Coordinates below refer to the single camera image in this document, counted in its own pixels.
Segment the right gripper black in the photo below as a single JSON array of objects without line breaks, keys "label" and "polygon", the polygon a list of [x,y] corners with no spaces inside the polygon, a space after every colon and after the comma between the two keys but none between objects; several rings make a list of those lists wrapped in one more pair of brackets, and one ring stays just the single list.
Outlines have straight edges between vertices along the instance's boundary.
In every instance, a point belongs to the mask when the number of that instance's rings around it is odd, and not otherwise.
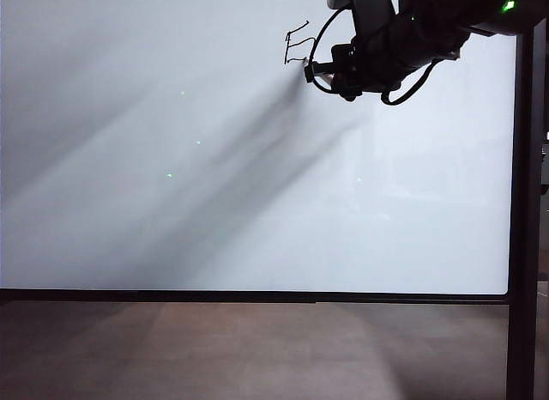
[{"label": "right gripper black", "polygon": [[343,73],[357,69],[351,44],[331,47],[332,61],[314,62],[314,74],[334,74],[332,90],[347,102],[363,93],[396,91],[409,75],[429,63],[429,45],[420,38],[419,19],[411,11],[397,14],[388,4],[353,7],[353,44],[362,87]]}]

